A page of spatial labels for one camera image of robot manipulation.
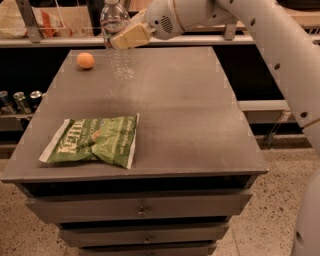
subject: floor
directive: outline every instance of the floor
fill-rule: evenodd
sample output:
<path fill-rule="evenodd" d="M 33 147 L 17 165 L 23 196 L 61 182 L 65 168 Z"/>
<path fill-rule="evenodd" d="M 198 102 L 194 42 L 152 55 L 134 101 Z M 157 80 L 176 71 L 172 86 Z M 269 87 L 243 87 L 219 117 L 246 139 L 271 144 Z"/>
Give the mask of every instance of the floor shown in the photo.
<path fill-rule="evenodd" d="M 290 255 L 300 200 L 320 159 L 299 136 L 279 137 L 272 149 L 261 148 L 270 172 L 256 180 L 251 201 L 231 219 L 213 256 Z M 0 175 L 7 161 L 0 160 Z M 0 182 L 1 256 L 76 256 L 77 249 L 67 247 L 57 232 L 25 207 L 17 188 Z"/>

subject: drawer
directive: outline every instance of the drawer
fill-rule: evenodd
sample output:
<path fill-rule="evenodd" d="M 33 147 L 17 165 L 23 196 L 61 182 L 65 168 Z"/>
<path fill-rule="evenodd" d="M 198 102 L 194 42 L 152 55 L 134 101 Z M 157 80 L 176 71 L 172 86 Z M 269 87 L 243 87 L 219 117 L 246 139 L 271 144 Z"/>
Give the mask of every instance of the drawer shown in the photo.
<path fill-rule="evenodd" d="M 215 250 L 215 244 L 192 243 L 137 247 L 111 247 L 80 249 L 79 256 L 207 256 Z"/>
<path fill-rule="evenodd" d="M 232 216 L 249 201 L 249 190 L 72 195 L 29 198 L 27 206 L 45 223 Z"/>
<path fill-rule="evenodd" d="M 94 247 L 216 241 L 227 230 L 226 223 L 189 223 L 61 230 L 59 236 L 71 247 Z"/>

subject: bottle cap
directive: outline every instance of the bottle cap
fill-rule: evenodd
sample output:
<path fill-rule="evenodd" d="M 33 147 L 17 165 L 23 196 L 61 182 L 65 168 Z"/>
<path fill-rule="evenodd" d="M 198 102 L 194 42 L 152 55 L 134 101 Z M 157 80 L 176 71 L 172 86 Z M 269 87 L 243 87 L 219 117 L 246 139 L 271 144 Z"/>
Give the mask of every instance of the bottle cap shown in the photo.
<path fill-rule="evenodd" d="M 117 4 L 119 0 L 105 0 L 106 4 Z"/>

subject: green package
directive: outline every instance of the green package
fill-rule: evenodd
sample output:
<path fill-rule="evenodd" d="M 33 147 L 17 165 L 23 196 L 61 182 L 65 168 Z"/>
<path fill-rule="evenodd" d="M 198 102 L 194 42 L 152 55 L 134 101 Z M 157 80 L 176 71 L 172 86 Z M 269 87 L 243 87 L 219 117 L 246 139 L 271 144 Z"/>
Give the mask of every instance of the green package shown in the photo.
<path fill-rule="evenodd" d="M 41 162 L 102 160 L 131 168 L 139 115 L 67 119 L 40 157 Z"/>

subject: metal can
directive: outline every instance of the metal can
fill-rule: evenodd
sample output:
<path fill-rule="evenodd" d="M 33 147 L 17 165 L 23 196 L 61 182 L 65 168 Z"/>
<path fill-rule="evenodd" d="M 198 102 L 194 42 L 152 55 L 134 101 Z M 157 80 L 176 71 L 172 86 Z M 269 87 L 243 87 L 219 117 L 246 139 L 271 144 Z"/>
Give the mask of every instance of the metal can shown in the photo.
<path fill-rule="evenodd" d="M 4 105 L 4 110 L 8 112 L 9 114 L 15 114 L 17 113 L 17 110 L 13 106 L 12 100 L 9 98 L 7 91 L 1 91 L 0 92 L 0 101 Z"/>
<path fill-rule="evenodd" d="M 32 101 L 32 108 L 34 110 L 36 110 L 42 100 L 42 92 L 41 91 L 34 91 L 34 92 L 30 93 L 30 99 Z"/>
<path fill-rule="evenodd" d="M 24 113 L 24 114 L 31 114 L 32 110 L 29 106 L 29 103 L 27 101 L 26 96 L 24 96 L 23 92 L 16 92 L 13 95 L 14 100 L 17 102 L 20 110 Z"/>

